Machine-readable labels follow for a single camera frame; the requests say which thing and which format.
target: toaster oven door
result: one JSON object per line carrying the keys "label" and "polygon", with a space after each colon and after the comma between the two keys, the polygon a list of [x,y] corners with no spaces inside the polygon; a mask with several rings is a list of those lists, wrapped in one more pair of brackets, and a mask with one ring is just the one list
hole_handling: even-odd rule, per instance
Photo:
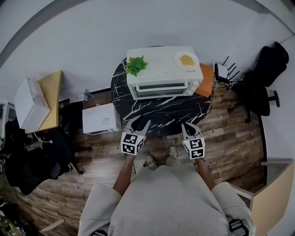
{"label": "toaster oven door", "polygon": [[184,95],[188,83],[167,83],[155,85],[136,85],[134,89],[138,99],[160,98]]}

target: green plant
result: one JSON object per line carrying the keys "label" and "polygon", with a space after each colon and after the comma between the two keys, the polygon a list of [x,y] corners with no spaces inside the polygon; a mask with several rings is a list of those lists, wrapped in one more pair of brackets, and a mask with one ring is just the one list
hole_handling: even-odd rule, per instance
{"label": "green plant", "polygon": [[146,69],[147,62],[143,60],[142,57],[130,57],[129,62],[126,64],[125,68],[127,69],[127,74],[130,73],[137,77],[137,73],[143,69]]}

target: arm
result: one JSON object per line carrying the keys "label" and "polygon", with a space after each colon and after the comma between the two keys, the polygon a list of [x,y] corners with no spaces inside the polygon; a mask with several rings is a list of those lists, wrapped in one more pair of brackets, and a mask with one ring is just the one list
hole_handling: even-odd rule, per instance
{"label": "arm", "polygon": [[196,161],[199,175],[202,177],[217,202],[221,206],[225,216],[230,222],[232,219],[240,219],[248,228],[249,235],[255,235],[255,225],[251,218],[251,212],[243,200],[236,194],[234,189],[227,182],[215,184],[205,161],[201,158]]}
{"label": "arm", "polygon": [[113,188],[97,184],[91,189],[80,218],[78,236],[90,236],[94,232],[107,235],[111,216],[130,184],[134,158],[127,155]]}
{"label": "arm", "polygon": [[135,156],[133,155],[127,155],[124,165],[113,187],[113,189],[116,190],[121,196],[123,196],[130,185],[134,158]]}

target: wooden desk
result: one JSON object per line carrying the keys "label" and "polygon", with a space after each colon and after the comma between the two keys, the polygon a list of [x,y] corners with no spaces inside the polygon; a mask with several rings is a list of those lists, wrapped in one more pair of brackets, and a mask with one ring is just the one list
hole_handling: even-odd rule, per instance
{"label": "wooden desk", "polygon": [[[57,71],[38,81],[44,98],[51,109],[38,131],[55,128],[59,125],[59,92],[62,74],[62,71]],[[33,132],[26,130],[25,133],[29,134]]]}
{"label": "wooden desk", "polygon": [[261,165],[285,165],[285,168],[257,193],[251,193],[232,185],[239,195],[251,200],[250,210],[256,225],[256,236],[266,235],[285,214],[294,176],[294,160],[274,162],[268,159]]}

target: toaster oven knob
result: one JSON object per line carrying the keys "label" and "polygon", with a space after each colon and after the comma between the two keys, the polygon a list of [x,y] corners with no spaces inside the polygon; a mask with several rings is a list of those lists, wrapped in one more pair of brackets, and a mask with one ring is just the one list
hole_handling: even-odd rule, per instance
{"label": "toaster oven knob", "polygon": [[200,81],[193,81],[193,85],[194,86],[197,86],[197,85],[199,85],[200,84]]}

